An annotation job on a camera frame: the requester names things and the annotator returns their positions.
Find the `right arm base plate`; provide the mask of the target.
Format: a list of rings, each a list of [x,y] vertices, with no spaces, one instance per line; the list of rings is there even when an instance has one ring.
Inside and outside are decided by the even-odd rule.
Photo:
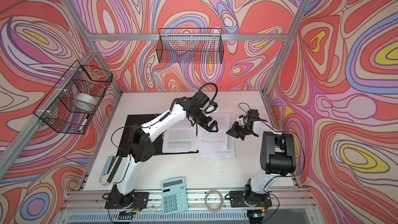
[[[230,191],[229,200],[232,207],[272,207],[269,194],[245,193],[244,191]]]

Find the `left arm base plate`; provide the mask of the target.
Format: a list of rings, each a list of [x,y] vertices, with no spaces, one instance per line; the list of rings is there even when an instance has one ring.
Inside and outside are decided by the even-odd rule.
[[[119,192],[111,192],[105,203],[106,209],[142,210],[147,207],[149,192],[131,192],[125,196]]]

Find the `printed paper sheet green highlight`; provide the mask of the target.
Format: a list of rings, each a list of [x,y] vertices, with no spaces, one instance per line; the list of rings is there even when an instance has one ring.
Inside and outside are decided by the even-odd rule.
[[[163,153],[197,152],[195,141],[197,138],[196,126],[192,126],[188,119],[173,124],[164,132]]]

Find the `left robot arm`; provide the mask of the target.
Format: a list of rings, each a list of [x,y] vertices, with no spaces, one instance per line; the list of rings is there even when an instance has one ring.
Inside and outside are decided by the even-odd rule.
[[[198,125],[207,132],[218,132],[217,121],[211,118],[218,105],[215,98],[218,87],[214,83],[201,86],[192,97],[175,98],[170,108],[142,125],[128,125],[129,144],[125,153],[128,161],[119,182],[115,182],[107,197],[107,208],[127,208],[134,201],[134,189],[138,175],[155,153],[153,142],[172,125],[189,119],[191,125]]]

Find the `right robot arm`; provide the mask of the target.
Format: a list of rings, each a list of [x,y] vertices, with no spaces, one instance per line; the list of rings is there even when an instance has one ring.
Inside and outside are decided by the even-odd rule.
[[[242,141],[249,135],[261,139],[261,170],[247,181],[244,190],[229,192],[231,206],[271,207],[270,186],[279,178],[293,175],[296,169],[293,135],[275,130],[259,117],[258,110],[248,110],[245,115],[241,115],[226,134]]]

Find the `white folder black inside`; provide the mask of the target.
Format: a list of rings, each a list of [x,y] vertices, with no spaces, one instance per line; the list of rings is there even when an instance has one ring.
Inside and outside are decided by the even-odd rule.
[[[155,118],[159,117],[160,114],[142,114],[142,115],[128,115],[125,127],[123,128],[122,137],[118,146],[116,156],[127,157],[133,148],[138,148],[138,145],[144,136],[144,131],[139,131],[139,125],[143,125]],[[190,154],[198,153],[199,151],[186,151],[186,152],[165,152],[163,151],[163,134],[160,134],[155,141],[152,143],[153,156],[159,155],[176,155],[176,154]]]

